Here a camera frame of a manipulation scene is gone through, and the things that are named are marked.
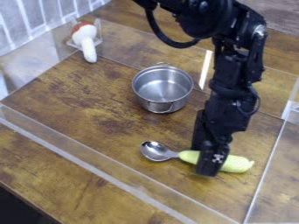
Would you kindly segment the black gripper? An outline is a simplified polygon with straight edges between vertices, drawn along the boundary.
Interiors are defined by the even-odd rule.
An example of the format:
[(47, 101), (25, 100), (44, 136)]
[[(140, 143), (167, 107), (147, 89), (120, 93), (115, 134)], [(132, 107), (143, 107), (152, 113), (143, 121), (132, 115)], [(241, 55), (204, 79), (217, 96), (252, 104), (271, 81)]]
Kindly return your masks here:
[(215, 177), (229, 155), (228, 144), (235, 132), (245, 131), (251, 116), (257, 112), (260, 99), (240, 99), (212, 95), (197, 112), (191, 148), (200, 151), (196, 173)]

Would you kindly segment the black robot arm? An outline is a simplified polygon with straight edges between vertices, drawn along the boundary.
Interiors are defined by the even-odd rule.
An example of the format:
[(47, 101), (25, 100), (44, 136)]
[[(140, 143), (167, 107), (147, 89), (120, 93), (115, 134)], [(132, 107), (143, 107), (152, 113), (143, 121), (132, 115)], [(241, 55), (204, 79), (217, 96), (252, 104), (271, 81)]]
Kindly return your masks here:
[[(197, 112), (191, 148), (200, 153), (196, 172), (216, 176), (228, 161), (232, 134), (247, 129), (260, 107), (252, 84), (261, 80), (267, 41), (264, 17), (237, 0), (132, 0), (144, 9), (156, 37), (171, 47), (187, 48), (211, 39), (215, 45), (209, 99)], [(172, 13), (188, 42), (169, 39), (155, 21), (155, 9)]]

